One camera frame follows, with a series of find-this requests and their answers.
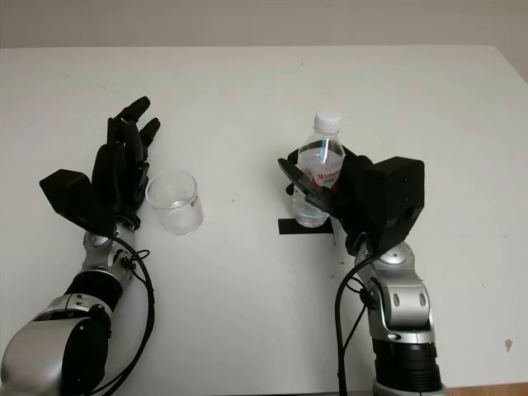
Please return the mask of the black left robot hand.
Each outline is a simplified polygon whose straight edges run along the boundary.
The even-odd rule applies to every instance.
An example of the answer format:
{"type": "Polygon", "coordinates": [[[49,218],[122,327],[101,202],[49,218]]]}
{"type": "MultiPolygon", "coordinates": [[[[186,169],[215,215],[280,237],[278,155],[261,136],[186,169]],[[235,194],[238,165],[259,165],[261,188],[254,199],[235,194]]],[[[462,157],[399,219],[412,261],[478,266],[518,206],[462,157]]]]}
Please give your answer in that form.
{"type": "Polygon", "coordinates": [[[92,170],[97,197],[133,231],[141,224],[137,211],[149,182],[148,148],[160,128],[157,118],[138,128],[139,118],[149,107],[149,98],[143,96],[107,121],[106,143],[98,149],[92,170]]]}

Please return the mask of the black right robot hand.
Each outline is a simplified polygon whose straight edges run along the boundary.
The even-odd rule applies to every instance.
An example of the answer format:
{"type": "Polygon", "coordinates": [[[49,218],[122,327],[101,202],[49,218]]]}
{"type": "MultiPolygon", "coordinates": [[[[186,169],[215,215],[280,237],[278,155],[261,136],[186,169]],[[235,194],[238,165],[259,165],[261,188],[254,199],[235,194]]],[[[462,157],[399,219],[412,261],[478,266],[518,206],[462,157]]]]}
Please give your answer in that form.
{"type": "Polygon", "coordinates": [[[363,171],[372,162],[364,155],[356,155],[344,149],[344,158],[337,187],[332,190],[325,186],[315,186],[298,167],[299,155],[290,153],[287,158],[278,160],[281,171],[290,180],[288,192],[295,189],[303,195],[303,202],[331,215],[346,232],[346,250],[355,256],[362,243],[366,243],[370,254],[380,255],[386,249],[379,245],[374,227],[367,222],[367,204],[361,192],[364,182],[363,171]]]}

